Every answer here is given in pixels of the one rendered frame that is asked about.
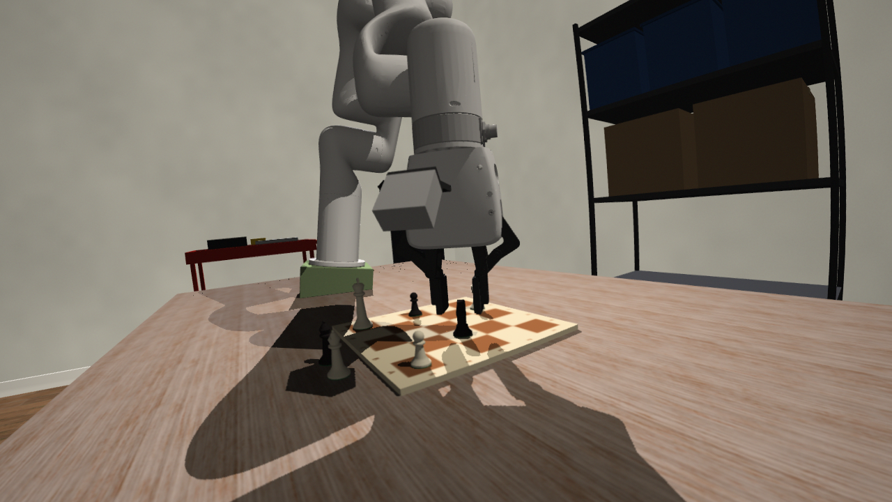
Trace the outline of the wooden chessboard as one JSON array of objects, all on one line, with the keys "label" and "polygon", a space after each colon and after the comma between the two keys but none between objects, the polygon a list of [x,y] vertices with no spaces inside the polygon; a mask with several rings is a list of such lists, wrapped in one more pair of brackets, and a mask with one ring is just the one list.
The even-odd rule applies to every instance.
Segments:
[{"label": "wooden chessboard", "polygon": [[[456,303],[466,303],[470,337],[453,335],[458,317]],[[355,330],[353,322],[332,327],[335,333],[399,396],[467,374],[472,370],[517,355],[578,330],[578,324],[507,306],[488,304],[482,314],[470,310],[472,298],[449,300],[448,310],[436,314],[435,305],[420,306],[420,317],[410,310],[369,318],[371,328]],[[424,350],[432,365],[411,367],[415,357],[413,333],[424,333]]]}]

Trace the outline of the white bishop chess piece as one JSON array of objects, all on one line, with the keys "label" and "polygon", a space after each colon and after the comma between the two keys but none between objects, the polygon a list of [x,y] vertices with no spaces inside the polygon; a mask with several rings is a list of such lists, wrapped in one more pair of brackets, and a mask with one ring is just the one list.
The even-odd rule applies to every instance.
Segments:
[{"label": "white bishop chess piece", "polygon": [[340,337],[335,330],[331,331],[331,334],[328,338],[330,345],[328,345],[329,349],[332,350],[332,367],[328,374],[329,379],[345,379],[351,375],[351,370],[348,369],[343,362],[343,357],[341,357],[341,352],[339,347],[341,347]]}]

